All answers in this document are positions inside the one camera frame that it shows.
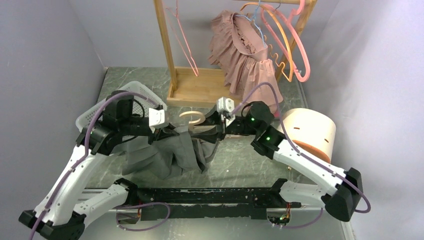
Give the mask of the beige wooden hanger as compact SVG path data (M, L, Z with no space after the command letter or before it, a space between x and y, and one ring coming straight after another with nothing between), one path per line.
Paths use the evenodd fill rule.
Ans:
M206 120L204 113L194 110L182 112L179 114L179 117L188 120L187 129L189 132L193 131L195 126L202 124Z

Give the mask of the grey skirt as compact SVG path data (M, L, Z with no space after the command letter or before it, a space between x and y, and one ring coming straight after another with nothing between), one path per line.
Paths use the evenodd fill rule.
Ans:
M123 144L126 162L122 175L149 171L164 180L188 171L204 172L219 144L191 137L188 126L179 126L175 130L178 136L154 141L152 144L148 144L144 136Z

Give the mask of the pink pleated skirt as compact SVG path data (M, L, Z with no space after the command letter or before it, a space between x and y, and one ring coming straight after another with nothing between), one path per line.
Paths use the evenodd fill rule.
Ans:
M245 99L251 93L248 102L262 101L275 113L283 97L268 47L256 29L237 12L223 10L211 21L211 30L208 61L221 68L230 94Z

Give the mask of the thin pink wire hanger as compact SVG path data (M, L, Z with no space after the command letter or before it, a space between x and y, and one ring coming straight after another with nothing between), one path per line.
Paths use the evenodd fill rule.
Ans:
M175 1L175 10L173 11L171 7L166 6L165 7L166 10L168 10L168 12L175 18L176 20L176 24L179 28L179 33L177 33L176 29L171 25L171 30L175 36L175 39L177 40L183 55L185 56L192 72L194 73L195 77L199 76L199 69L197 66L197 63L195 61L195 59L193 58L192 55L192 51L190 48L190 45L188 43L188 40L186 38L185 32L184 32L184 28L181 24L181 20L180 20L180 14L179 14L179 1L176 0Z

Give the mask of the blue wire hanger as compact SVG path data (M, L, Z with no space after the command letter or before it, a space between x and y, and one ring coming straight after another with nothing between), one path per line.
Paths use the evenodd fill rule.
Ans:
M257 12L260 8L261 1L256 2L250 1L253 5L256 5L255 10L251 14L243 14L242 11L245 8L243 6L240 9L240 12L237 12L233 15L233 21L235 24L237 36L239 41L246 49L249 55L256 54L260 51L266 50L267 44L265 41L264 34L261 28L256 23Z

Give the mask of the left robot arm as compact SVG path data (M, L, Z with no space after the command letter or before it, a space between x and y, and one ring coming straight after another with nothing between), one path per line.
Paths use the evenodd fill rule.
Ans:
M151 105L149 112L158 123L143 116L141 126L128 132L123 129L109 131L100 126L98 120L106 116L104 111L108 107L119 101L137 98ZM113 154L114 147L120 145L122 137L148 136L149 142L159 138L159 131L164 128L167 118L166 104L138 92L117 90L91 107L90 111L93 116L81 129L71 158L53 188L35 209L24 210L18 218L20 223L31 229L31 238L38 232L46 240L77 240L88 225L109 210L141 209L156 205L155 202L142 203L137 185L124 178L87 201L78 203L78 198L95 168Z

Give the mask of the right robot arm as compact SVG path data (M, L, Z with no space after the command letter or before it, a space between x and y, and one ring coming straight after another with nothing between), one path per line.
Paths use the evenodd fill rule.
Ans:
M261 156L285 164L313 181L301 184L287 179L278 180L270 193L270 202L275 207L285 203L302 203L324 208L339 221L349 222L363 197L362 175L355 169L334 166L301 149L289 140L288 134L271 125L273 114L262 101L248 104L250 109L244 116L230 116L219 100L206 114L202 126L206 131L191 131L193 138L209 143L223 140L226 135L253 136L253 149Z

